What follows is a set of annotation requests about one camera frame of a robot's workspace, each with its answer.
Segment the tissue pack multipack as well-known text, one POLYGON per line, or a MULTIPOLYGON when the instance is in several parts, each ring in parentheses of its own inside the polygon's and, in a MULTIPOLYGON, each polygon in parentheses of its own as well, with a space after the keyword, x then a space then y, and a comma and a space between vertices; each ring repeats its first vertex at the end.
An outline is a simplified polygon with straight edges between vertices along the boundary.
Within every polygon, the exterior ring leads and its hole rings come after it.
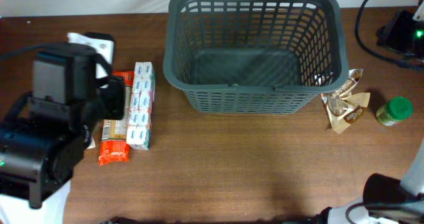
POLYGON ((127 121, 127 144, 134 150, 150 148, 155 85, 156 77, 152 62, 137 62, 127 121))

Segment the grey plastic basket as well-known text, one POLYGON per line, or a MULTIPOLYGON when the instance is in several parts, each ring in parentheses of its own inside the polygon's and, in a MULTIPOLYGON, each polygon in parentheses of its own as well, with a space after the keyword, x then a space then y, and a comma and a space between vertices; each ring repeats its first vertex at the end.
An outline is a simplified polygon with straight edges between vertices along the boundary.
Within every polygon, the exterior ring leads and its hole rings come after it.
POLYGON ((170 0, 167 81, 204 113, 295 113, 349 65, 336 0, 170 0))

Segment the green lid jar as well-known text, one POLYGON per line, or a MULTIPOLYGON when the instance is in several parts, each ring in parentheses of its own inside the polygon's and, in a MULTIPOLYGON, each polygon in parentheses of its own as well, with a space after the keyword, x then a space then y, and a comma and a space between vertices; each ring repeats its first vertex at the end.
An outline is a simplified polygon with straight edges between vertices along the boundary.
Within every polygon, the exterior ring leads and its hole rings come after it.
POLYGON ((412 114, 413 105, 408 98, 394 97, 377 110, 376 118, 385 126, 393 126, 412 114))

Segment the orange cracker package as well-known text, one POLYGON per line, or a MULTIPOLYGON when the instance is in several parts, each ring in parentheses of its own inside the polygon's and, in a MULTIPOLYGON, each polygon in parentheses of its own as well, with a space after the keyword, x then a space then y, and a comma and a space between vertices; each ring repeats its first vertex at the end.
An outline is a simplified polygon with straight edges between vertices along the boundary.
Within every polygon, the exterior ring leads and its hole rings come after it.
POLYGON ((129 160, 129 145, 127 138, 127 121, 129 118, 129 103, 133 86, 134 72, 114 71, 113 75, 124 80, 124 113, 121 120, 104 120, 101 135, 101 147, 98 164, 100 166, 111 162, 127 162, 129 160))

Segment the brown snack bag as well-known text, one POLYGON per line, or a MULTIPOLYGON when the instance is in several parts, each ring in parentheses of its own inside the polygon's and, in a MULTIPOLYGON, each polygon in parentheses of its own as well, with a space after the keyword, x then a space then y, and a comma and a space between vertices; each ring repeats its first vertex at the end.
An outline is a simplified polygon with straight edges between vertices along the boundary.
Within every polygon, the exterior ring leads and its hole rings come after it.
POLYGON ((346 82, 331 93, 322 93, 321 100, 325 106, 332 130, 337 134, 344 132, 355 123, 367 110, 370 93, 353 94, 362 77, 363 69, 353 69, 348 72, 346 82))

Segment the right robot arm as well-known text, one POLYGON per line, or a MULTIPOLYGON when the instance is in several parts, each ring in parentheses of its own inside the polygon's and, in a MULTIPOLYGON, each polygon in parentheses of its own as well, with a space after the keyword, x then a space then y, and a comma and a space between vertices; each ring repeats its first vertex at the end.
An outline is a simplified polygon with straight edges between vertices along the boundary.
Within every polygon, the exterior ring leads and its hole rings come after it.
MULTIPOLYGON (((369 49, 360 39, 359 26, 365 4, 361 4, 354 35, 358 45, 371 56, 399 68, 423 70, 423 3, 415 13, 401 11, 378 29, 377 45, 401 54, 389 58, 369 49)), ((308 223, 422 223, 423 149, 420 148, 406 175, 398 180, 382 174, 371 175, 362 197, 340 207, 328 207, 308 223)))

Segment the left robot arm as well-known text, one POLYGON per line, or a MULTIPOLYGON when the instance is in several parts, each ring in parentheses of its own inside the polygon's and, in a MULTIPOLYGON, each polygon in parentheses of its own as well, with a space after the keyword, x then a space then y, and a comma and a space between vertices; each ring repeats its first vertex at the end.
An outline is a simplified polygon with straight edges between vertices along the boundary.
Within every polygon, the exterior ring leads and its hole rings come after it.
POLYGON ((74 168, 105 119, 124 115, 125 85, 91 46, 34 47, 32 90, 1 122, 1 222, 61 223, 74 168))

